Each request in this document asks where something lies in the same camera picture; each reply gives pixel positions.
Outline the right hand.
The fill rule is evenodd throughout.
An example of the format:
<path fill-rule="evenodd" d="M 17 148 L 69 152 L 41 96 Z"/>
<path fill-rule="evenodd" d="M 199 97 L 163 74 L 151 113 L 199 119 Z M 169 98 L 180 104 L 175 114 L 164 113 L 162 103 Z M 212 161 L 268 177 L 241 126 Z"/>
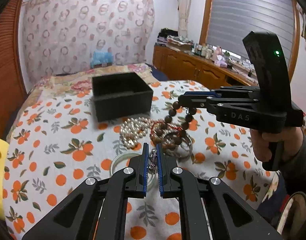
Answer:
<path fill-rule="evenodd" d="M 300 127 L 283 128 L 278 134 L 260 133 L 257 130 L 250 130 L 253 152 L 256 158 L 261 162 L 269 161 L 272 152 L 269 149 L 270 142 L 283 142 L 284 151 L 282 159 L 288 160 L 297 154 L 303 144 L 303 132 Z"/>

